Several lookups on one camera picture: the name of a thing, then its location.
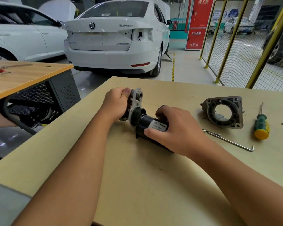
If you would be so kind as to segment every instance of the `open car hood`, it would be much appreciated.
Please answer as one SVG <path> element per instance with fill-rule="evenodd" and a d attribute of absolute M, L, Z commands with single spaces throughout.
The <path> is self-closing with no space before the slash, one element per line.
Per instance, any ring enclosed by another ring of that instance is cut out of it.
<path fill-rule="evenodd" d="M 41 12 L 62 22 L 73 20 L 76 9 L 75 5 L 69 0 L 51 0 L 45 2 L 39 8 Z"/>

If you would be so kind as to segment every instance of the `yellow fence post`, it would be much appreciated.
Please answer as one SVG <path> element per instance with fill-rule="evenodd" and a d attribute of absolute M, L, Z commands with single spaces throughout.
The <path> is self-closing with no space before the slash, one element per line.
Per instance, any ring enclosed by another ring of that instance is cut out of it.
<path fill-rule="evenodd" d="M 206 37 L 208 36 L 208 30 L 209 30 L 209 28 L 210 28 L 210 23 L 211 23 L 211 20 L 212 20 L 212 17 L 213 17 L 213 11 L 214 11 L 214 8 L 215 8 L 215 4 L 216 4 L 216 0 L 214 0 L 213 7 L 212 7 L 212 11 L 211 11 L 211 15 L 210 15 L 210 19 L 208 20 L 208 26 L 207 26 L 207 28 L 206 28 L 206 34 L 205 34 L 204 41 L 203 41 L 203 45 L 202 45 L 202 48 L 201 48 L 199 60 L 202 59 L 202 53 L 203 53 L 203 49 L 204 49 Z"/>
<path fill-rule="evenodd" d="M 211 49 L 210 49 L 210 52 L 208 53 L 208 60 L 206 61 L 206 65 L 204 67 L 205 69 L 208 69 L 208 63 L 210 62 L 210 59 L 211 59 L 211 55 L 212 55 L 212 52 L 213 52 L 213 48 L 214 48 L 214 45 L 215 45 L 215 41 L 216 41 L 216 38 L 217 38 L 217 34 L 218 34 L 218 31 L 219 31 L 219 27 L 221 25 L 222 17 L 223 17 L 223 14 L 224 14 L 224 11 L 225 11 L 225 6 L 226 6 L 227 2 L 228 2 L 228 0 L 224 0 L 224 2 L 223 2 L 222 10 L 221 10 L 221 13 L 220 13 L 220 18 L 219 18 L 218 25 L 217 25 L 217 31 L 214 33 Z"/>
<path fill-rule="evenodd" d="M 250 76 L 250 79 L 248 83 L 246 84 L 245 88 L 253 88 L 255 85 L 257 79 L 259 78 L 266 62 L 268 61 L 268 58 L 270 57 L 272 50 L 277 45 L 277 42 L 279 41 L 281 35 L 283 33 L 283 15 L 279 20 L 279 24 L 275 29 L 275 32 L 272 34 L 272 37 L 270 38 L 268 44 L 266 45 L 266 48 L 264 49 L 262 56 L 260 57 L 257 66 L 255 67 L 252 75 Z"/>
<path fill-rule="evenodd" d="M 275 23 L 274 23 L 274 25 L 273 25 L 273 27 L 272 27 L 271 32 L 273 32 L 273 31 L 275 30 L 275 28 L 276 28 L 276 26 L 278 25 L 279 20 L 281 19 L 282 15 L 283 15 L 283 8 L 281 9 L 281 12 L 280 12 L 280 14 L 279 14 L 277 20 L 275 21 Z"/>
<path fill-rule="evenodd" d="M 235 37 L 236 37 L 236 35 L 237 35 L 237 31 L 238 31 L 239 26 L 240 26 L 240 23 L 241 23 L 241 21 L 242 21 L 242 18 L 243 18 L 243 15 L 244 15 L 246 6 L 247 6 L 247 4 L 248 4 L 248 1 L 249 1 L 249 0 L 244 0 L 244 2 L 243 2 L 243 6 L 242 6 L 242 8 L 241 8 L 241 10 L 240 10 L 240 14 L 238 15 L 237 23 L 236 23 L 236 25 L 235 25 L 235 27 L 234 27 L 233 34 L 232 34 L 232 36 L 230 37 L 230 41 L 229 41 L 229 43 L 228 43 L 228 47 L 226 48 L 226 51 L 225 51 L 225 54 L 224 54 L 224 57 L 223 57 L 221 66 L 220 66 L 219 71 L 218 71 L 218 74 L 217 74 L 217 78 L 216 78 L 216 80 L 214 81 L 214 84 L 219 84 L 220 76 L 221 76 L 221 74 L 222 74 L 222 71 L 223 71 L 223 69 L 224 69 L 224 67 L 225 67 L 226 61 L 227 61 L 227 59 L 228 59 L 228 55 L 229 55 L 229 53 L 230 53 L 230 49 L 231 49 L 232 46 L 233 46 L 234 39 L 235 39 Z"/>

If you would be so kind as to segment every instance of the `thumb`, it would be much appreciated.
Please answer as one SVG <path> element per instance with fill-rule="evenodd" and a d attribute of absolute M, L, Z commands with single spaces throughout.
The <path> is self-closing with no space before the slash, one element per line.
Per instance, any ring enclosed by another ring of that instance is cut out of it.
<path fill-rule="evenodd" d="M 124 88 L 121 94 L 121 99 L 125 99 L 126 101 L 128 100 L 128 97 L 130 96 L 131 89 L 130 88 Z"/>
<path fill-rule="evenodd" d="M 159 131 L 154 128 L 146 128 L 144 134 L 152 140 L 156 140 L 160 144 L 164 145 L 165 140 L 167 139 L 168 133 Z"/>

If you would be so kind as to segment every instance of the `workbench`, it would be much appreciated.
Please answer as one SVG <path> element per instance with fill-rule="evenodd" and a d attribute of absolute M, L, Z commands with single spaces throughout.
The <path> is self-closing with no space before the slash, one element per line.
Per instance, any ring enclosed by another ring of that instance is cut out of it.
<path fill-rule="evenodd" d="M 206 130 L 254 152 L 209 135 L 235 157 L 283 186 L 283 92 L 214 87 L 178 82 L 112 77 L 0 161 L 0 184 L 33 196 L 61 162 L 111 88 L 141 87 L 143 108 L 151 116 L 164 104 L 189 110 Z M 211 97 L 242 97 L 244 127 L 220 129 L 203 114 Z M 264 102 L 270 137 L 252 137 Z M 117 121 L 108 135 L 103 179 L 94 218 L 104 226 L 244 225 L 215 182 L 191 160 L 136 139 L 129 122 Z"/>
<path fill-rule="evenodd" d="M 36 131 L 11 113 L 29 115 L 47 106 L 51 108 L 51 114 L 43 123 L 49 124 L 80 101 L 71 72 L 72 64 L 0 60 L 0 68 L 4 66 L 5 72 L 0 75 L 0 112 L 32 135 Z"/>

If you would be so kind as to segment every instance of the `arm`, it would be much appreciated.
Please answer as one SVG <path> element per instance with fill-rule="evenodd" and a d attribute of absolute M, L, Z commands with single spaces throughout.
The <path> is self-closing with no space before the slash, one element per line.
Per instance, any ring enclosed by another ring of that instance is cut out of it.
<path fill-rule="evenodd" d="M 106 94 L 100 110 L 12 226 L 91 225 L 107 135 L 112 123 L 125 113 L 129 95 L 129 88 L 115 88 Z"/>
<path fill-rule="evenodd" d="M 145 134 L 171 151 L 198 164 L 215 181 L 247 225 L 283 225 L 283 187 L 245 165 L 209 139 L 192 115 L 164 106 L 169 129 L 145 129 Z"/>

